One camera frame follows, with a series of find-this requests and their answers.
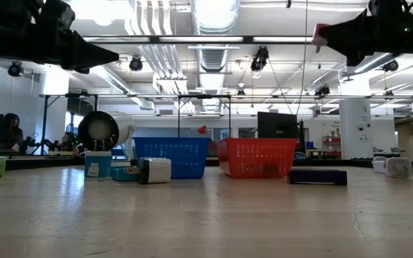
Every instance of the fluorescent light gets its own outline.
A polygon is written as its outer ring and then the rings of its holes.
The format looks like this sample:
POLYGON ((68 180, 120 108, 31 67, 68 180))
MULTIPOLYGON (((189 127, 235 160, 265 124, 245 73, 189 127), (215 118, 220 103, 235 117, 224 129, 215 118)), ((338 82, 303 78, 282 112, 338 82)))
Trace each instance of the fluorescent light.
POLYGON ((160 37, 161 42, 242 42, 243 37, 195 36, 195 37, 160 37))
POLYGON ((174 98, 174 97, 178 97, 178 95, 137 95, 137 97, 174 98))
MULTIPOLYGON (((336 11, 336 12, 360 12, 360 11, 364 11, 365 9, 365 7, 359 6, 358 4, 355 6, 353 6, 353 4, 350 4, 350 5, 352 7, 324 7, 324 6, 306 6, 305 4, 292 4, 291 8, 308 9, 312 11, 336 11)), ((262 8, 262 9, 285 8, 286 9, 287 7, 288 5, 286 3, 270 4, 270 2, 267 2, 267 3, 241 3, 240 4, 240 8, 262 8)))
POLYGON ((253 37, 253 42, 312 42, 313 37, 253 37))
POLYGON ((238 50, 238 46, 188 46, 189 50, 238 50))
POLYGON ((363 72, 364 70, 366 70, 367 68, 369 68, 371 65, 373 65, 375 62, 379 61, 379 60, 382 59, 382 58, 385 58, 385 57, 388 56, 388 55, 389 55, 389 53, 385 53, 385 54, 380 55, 380 56, 377 57, 377 58, 374 58, 374 59, 371 60, 370 62, 368 62, 368 63, 362 65, 360 68, 356 69, 356 70, 355 70, 355 73, 363 72))
POLYGON ((119 42, 135 42, 135 43, 148 43, 150 42, 149 37, 94 37, 94 36, 85 36, 83 37, 86 42, 93 44, 100 43, 119 43, 119 42))

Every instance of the white cylinder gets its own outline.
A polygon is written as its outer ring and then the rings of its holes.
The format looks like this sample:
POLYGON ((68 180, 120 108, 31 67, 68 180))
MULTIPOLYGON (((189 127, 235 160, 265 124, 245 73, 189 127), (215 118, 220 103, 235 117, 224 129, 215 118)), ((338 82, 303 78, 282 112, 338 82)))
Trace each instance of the white cylinder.
POLYGON ((96 141, 99 151, 109 151, 131 138, 135 129, 128 114, 94 111, 82 119, 77 132, 87 149, 94 150, 96 141))

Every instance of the blue box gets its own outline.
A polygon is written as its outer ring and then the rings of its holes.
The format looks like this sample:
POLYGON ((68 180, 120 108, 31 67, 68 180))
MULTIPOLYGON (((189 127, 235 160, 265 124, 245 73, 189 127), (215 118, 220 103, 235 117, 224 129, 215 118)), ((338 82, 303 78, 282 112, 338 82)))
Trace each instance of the blue box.
POLYGON ((85 153, 84 177, 106 178, 110 176, 110 151, 88 151, 85 153))
POLYGON ((138 180, 137 174, 128 174, 125 170, 130 167, 130 162, 112 162, 111 163, 111 178, 117 182, 134 182, 138 180))
POLYGON ((315 148, 315 143, 314 142, 305 142, 305 147, 307 149, 314 149, 315 148))
POLYGON ((209 138, 134 137, 136 158, 171 159, 171 178, 204 176, 209 138))

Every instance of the camera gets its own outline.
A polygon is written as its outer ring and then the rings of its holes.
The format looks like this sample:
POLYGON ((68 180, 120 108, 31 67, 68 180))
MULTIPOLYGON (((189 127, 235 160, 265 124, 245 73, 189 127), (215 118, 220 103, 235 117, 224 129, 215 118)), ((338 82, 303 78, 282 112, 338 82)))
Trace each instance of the camera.
POLYGON ((13 61, 12 65, 8 68, 7 73, 12 77, 22 77, 25 73, 25 69, 22 67, 22 62, 13 61))
POLYGON ((134 72, 139 72, 143 69, 143 63, 141 62, 140 56, 133 56, 132 60, 130 61, 130 70, 134 72))
POLYGON ((253 72, 259 72, 264 69, 267 64, 267 59, 269 58, 269 51, 267 47, 259 47, 255 57, 252 59, 251 70, 253 72))
POLYGON ((388 64, 385 64, 382 69, 385 72, 394 72, 396 70, 398 70, 399 68, 399 64, 398 62, 396 62, 396 60, 393 60, 391 62, 389 62, 388 64))
POLYGON ((315 91, 315 96, 326 96, 331 93, 331 90, 328 86, 322 86, 315 91))

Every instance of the plastic laundry basket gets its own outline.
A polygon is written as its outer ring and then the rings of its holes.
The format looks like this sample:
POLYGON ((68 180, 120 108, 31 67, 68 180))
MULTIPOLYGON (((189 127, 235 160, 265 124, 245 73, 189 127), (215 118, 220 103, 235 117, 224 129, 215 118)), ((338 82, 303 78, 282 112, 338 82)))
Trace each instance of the plastic laundry basket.
POLYGON ((297 139, 228 138, 217 143, 219 166, 232 178, 281 178, 293 165, 297 139))
POLYGON ((209 138, 134 137, 137 158, 171 159, 171 177, 202 178, 209 138))

